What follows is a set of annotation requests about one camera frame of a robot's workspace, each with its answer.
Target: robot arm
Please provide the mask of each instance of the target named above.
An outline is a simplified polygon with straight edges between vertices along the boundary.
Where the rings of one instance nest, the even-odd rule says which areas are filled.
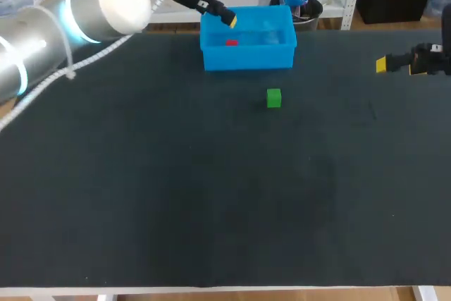
[[[41,82],[73,53],[141,32],[149,24],[155,0],[46,0],[40,7],[0,18],[0,102]],[[221,16],[233,26],[235,14],[209,0],[174,0],[201,13]]]

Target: black table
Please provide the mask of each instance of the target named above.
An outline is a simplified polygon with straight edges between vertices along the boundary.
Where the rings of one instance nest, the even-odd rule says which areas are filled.
[[[375,74],[439,31],[235,73],[198,40],[136,36],[0,135],[0,286],[451,284],[451,79]]]

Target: blue bin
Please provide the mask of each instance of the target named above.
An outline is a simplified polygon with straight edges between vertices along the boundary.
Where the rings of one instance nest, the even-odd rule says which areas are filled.
[[[288,6],[231,8],[237,15],[235,28],[219,17],[201,19],[200,46],[205,70],[261,70],[292,68],[297,46]],[[227,46],[236,40],[237,46]]]

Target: white cable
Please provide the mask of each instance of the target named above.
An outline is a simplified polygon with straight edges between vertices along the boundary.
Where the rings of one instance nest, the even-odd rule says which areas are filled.
[[[155,12],[158,7],[160,7],[163,1],[164,0],[155,1],[155,4],[152,6],[152,13]],[[38,86],[36,86],[29,94],[27,94],[25,98],[23,98],[8,114],[6,114],[0,120],[0,133],[4,128],[6,128],[6,126],[8,126],[12,121],[14,121],[14,119],[16,119],[22,112],[24,112],[24,110],[26,110],[26,108],[53,82],[58,80],[60,77],[66,75],[70,71],[74,72],[105,57],[106,55],[110,54],[112,51],[117,49],[124,42],[129,40],[131,37],[132,35],[128,35],[127,37],[120,38],[117,42],[114,42],[112,45],[100,51],[99,53],[74,64],[71,68],[69,67],[62,68],[61,70],[56,71],[55,73],[53,73],[52,75],[41,81],[41,83],[38,84]]]
[[[69,39],[68,39],[67,34],[64,32],[63,27],[61,26],[58,19],[51,11],[49,11],[47,8],[42,7],[40,5],[37,5],[34,7],[38,10],[41,10],[45,14],[47,14],[52,19],[52,21],[54,22],[56,27],[58,28],[59,34],[60,34],[61,38],[63,39],[64,49],[66,50],[66,56],[68,58],[68,67],[67,67],[68,72],[67,72],[66,76],[72,80],[73,78],[75,78],[75,71],[73,70],[73,55],[72,55],[72,49],[70,48],[70,45],[69,45]]]

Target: green cube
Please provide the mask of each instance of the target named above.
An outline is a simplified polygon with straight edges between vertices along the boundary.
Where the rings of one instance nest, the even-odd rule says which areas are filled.
[[[280,88],[270,88],[267,91],[266,103],[269,109],[279,109],[282,106],[282,92]]]

